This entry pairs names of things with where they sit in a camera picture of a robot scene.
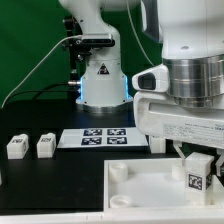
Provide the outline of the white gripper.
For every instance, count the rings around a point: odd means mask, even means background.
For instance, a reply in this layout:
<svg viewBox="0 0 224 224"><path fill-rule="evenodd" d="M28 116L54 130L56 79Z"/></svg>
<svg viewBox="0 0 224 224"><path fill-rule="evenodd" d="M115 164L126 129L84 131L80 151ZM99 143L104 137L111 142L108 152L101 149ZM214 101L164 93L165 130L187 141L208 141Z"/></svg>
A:
<svg viewBox="0 0 224 224"><path fill-rule="evenodd" d="M181 142L224 149L223 96L217 97L210 108L184 108L166 94L138 91L134 120L142 134L174 140L182 165L186 157Z"/></svg>

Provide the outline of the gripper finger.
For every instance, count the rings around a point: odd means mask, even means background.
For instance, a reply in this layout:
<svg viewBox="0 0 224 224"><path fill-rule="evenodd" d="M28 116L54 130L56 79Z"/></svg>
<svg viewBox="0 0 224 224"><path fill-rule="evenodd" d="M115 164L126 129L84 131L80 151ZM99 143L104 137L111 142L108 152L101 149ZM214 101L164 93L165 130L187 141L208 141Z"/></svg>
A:
<svg viewBox="0 0 224 224"><path fill-rule="evenodd" d="M224 149L217 149L216 150L217 155L219 158L217 159L215 165L216 165L216 175L221 176L224 172Z"/></svg>

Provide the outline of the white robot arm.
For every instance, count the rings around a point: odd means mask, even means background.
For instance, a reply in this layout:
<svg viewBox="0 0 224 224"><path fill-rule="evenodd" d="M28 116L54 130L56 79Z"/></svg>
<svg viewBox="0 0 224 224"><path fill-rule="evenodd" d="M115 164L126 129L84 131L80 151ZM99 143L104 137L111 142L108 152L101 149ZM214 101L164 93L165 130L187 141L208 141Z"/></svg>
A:
<svg viewBox="0 0 224 224"><path fill-rule="evenodd" d="M59 0L91 55L80 108L111 113L127 103L141 133L221 150L224 159L224 0ZM120 35L103 11L139 5L143 31L162 43L161 64L127 79Z"/></svg>

